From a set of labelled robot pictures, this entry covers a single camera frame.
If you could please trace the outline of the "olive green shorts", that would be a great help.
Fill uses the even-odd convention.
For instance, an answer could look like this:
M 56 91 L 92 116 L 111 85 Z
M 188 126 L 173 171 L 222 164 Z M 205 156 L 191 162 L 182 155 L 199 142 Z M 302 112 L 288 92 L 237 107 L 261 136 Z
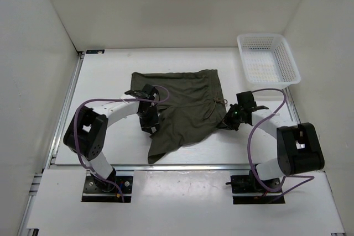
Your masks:
M 160 129 L 153 134 L 148 162 L 153 164 L 164 155 L 184 145 L 198 143 L 223 129 L 227 100 L 223 96 L 217 70 L 165 74 L 132 73 L 131 89 L 157 85 L 166 102 L 158 105 Z

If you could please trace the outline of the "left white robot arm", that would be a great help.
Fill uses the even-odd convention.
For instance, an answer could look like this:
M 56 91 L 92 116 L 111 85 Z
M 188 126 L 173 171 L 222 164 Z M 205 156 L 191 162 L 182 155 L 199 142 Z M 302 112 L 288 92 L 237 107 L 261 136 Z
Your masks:
M 157 104 L 158 86 L 146 84 L 141 90 L 129 90 L 119 99 L 90 99 L 82 103 L 64 134 L 63 143 L 75 153 L 103 192 L 120 191 L 116 170 L 103 154 L 107 129 L 137 115 L 142 131 L 153 134 L 159 130 Z

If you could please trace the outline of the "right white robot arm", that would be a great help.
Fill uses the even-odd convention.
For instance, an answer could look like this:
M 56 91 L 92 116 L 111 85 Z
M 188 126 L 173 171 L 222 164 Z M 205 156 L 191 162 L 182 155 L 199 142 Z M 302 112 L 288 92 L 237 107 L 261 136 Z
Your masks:
M 283 101 L 275 111 L 259 106 L 253 94 L 253 91 L 238 93 L 237 103 L 230 105 L 221 122 L 227 129 L 235 131 L 239 130 L 241 124 L 252 126 L 247 140 L 247 156 L 252 173 L 248 178 L 249 187 L 257 192 L 264 188 L 271 191 L 267 187 L 271 179 L 322 170 L 325 159 L 314 125 L 296 123 L 278 114 L 287 101 L 286 94 L 283 94 Z M 251 142 L 257 129 L 276 140 L 277 156 L 256 165 L 252 160 Z

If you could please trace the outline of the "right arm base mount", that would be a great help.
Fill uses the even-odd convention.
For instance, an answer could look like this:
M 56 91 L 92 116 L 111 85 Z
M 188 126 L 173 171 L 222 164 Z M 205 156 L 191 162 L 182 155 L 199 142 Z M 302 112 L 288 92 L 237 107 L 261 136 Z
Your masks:
M 282 189 L 277 192 L 267 191 L 251 171 L 248 175 L 231 175 L 225 185 L 231 187 L 234 205 L 285 204 Z

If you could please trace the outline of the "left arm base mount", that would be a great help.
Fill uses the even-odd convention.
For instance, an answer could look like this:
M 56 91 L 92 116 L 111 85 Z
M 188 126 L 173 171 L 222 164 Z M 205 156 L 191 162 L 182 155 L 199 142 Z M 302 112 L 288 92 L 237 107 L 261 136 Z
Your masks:
M 102 182 L 91 174 L 87 174 L 82 189 L 82 202 L 93 203 L 131 203 L 133 176 L 116 176 L 116 184 L 120 187 L 123 194 L 115 185 Z

